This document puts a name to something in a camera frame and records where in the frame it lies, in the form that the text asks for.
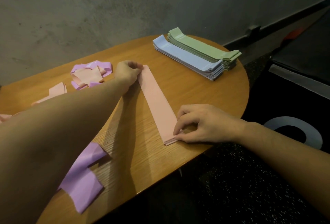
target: forearm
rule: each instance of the forearm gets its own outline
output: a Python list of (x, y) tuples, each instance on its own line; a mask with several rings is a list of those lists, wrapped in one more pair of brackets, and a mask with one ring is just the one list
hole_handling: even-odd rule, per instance
[(253, 122), (246, 123), (237, 142), (262, 158), (330, 218), (329, 154)]
[(36, 222), (127, 88), (113, 79), (42, 102), (0, 125), (0, 220)]

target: gray circle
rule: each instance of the gray circle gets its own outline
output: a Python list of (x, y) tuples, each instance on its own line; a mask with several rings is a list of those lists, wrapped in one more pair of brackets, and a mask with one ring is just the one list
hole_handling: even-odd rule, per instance
[(323, 140), (320, 132), (315, 127), (301, 119), (290, 116), (281, 116), (267, 121), (264, 126), (271, 130), (276, 130), (282, 126), (295, 126), (305, 133), (306, 141), (304, 144), (319, 150), (322, 147)]

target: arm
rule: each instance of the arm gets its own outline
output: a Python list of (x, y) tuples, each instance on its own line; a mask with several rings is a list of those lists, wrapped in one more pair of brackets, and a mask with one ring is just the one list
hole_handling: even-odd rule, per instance
[[(179, 131), (198, 124), (188, 134)], [(330, 219), (330, 155), (264, 126), (235, 118), (211, 105), (185, 105), (178, 112), (174, 135), (188, 143), (236, 142), (254, 152)]]
[(49, 99), (0, 125), (0, 223), (38, 220), (141, 68), (118, 63), (114, 79)]

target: round table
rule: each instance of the round table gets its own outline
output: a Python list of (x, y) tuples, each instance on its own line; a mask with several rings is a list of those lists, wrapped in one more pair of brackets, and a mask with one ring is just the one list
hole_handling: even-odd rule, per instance
[[(239, 61), (235, 68), (210, 81), (156, 51), (152, 44), (156, 37), (132, 40), (4, 86), (0, 91), (0, 113), (15, 114), (29, 108), (60, 82), (67, 85), (69, 93), (75, 91), (70, 84), (70, 71), (75, 64), (110, 61), (115, 70), (118, 62), (131, 59), (150, 67), (175, 113), (183, 104), (207, 103), (242, 116), (248, 102), (249, 81)], [(192, 37), (227, 51), (212, 41)], [(70, 197), (59, 191), (38, 223), (93, 223), (210, 147), (182, 142), (164, 146), (138, 83), (119, 101), (93, 141), (109, 153), (92, 167), (105, 190), (82, 215), (76, 212)]]

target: left hand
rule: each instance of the left hand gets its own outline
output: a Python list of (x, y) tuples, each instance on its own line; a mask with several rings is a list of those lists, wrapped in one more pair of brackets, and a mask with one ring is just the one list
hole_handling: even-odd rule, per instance
[(119, 62), (114, 73), (115, 77), (130, 87), (141, 73), (142, 64), (131, 60)]

